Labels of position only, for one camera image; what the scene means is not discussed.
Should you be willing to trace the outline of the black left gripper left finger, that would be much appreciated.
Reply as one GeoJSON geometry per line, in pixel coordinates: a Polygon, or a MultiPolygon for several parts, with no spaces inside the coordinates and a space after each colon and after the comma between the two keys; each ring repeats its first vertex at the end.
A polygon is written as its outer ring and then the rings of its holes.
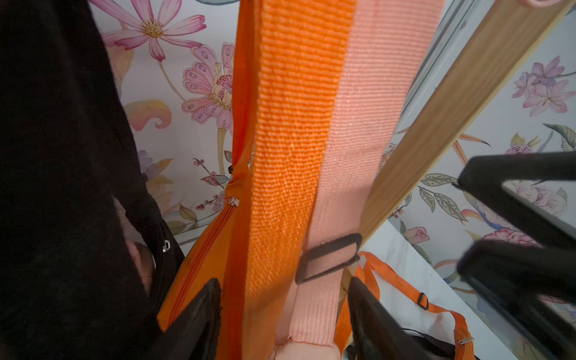
{"type": "Polygon", "coordinates": [[[215,359],[220,327],[221,285],[213,278],[145,351],[143,358],[215,359]]]}

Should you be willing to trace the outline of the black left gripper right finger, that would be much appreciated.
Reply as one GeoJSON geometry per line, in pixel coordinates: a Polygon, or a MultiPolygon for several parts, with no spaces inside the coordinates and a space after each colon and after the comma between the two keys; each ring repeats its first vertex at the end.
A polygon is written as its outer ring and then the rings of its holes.
{"type": "Polygon", "coordinates": [[[357,358],[366,360],[428,359],[428,354],[398,325],[357,277],[347,299],[357,358]]]}

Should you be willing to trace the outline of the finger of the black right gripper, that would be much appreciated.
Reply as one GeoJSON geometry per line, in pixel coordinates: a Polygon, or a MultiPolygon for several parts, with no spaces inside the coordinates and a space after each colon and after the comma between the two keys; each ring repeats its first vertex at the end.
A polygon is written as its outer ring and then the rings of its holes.
{"type": "Polygon", "coordinates": [[[545,184],[574,181],[572,151],[474,157],[453,185],[511,230],[543,247],[574,250],[575,227],[560,219],[569,209],[568,194],[545,184]]]}
{"type": "Polygon", "coordinates": [[[543,296],[575,303],[575,251],[478,241],[457,272],[548,359],[575,358],[575,327],[543,296]]]}

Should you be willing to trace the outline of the black waist bag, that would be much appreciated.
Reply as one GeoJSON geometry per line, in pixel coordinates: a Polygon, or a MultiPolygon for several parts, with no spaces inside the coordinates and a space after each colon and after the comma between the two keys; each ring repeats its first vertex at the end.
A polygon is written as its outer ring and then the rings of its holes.
{"type": "Polygon", "coordinates": [[[397,334],[364,334],[343,352],[343,359],[456,359],[455,345],[410,329],[397,334]]]}
{"type": "Polygon", "coordinates": [[[1,346],[174,359],[115,203],[145,185],[86,1],[1,3],[1,346]]]}

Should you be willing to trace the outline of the pink waist bag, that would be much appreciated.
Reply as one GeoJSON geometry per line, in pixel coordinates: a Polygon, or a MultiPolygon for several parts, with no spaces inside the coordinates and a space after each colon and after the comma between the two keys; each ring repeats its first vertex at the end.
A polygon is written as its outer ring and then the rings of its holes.
{"type": "Polygon", "coordinates": [[[341,279],[381,157],[425,58],[443,1],[358,1],[334,102],[313,214],[271,359],[339,359],[341,279]]]}

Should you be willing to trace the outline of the orange waist bag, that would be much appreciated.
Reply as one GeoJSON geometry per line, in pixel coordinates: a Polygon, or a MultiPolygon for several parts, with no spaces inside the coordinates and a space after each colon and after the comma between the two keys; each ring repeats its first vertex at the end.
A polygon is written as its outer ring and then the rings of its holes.
{"type": "Polygon", "coordinates": [[[158,321],[165,332],[220,283],[214,359],[266,359],[320,179],[354,1],[242,1],[232,87],[232,177],[223,210],[187,254],[158,321]]]}
{"type": "Polygon", "coordinates": [[[359,278],[406,332],[410,329],[455,345],[456,359],[478,359],[476,325],[470,310],[438,276],[418,268],[415,274],[392,266],[374,253],[360,253],[361,262],[344,276],[342,306],[334,341],[343,358],[353,342],[349,301],[350,282],[359,278]]]}

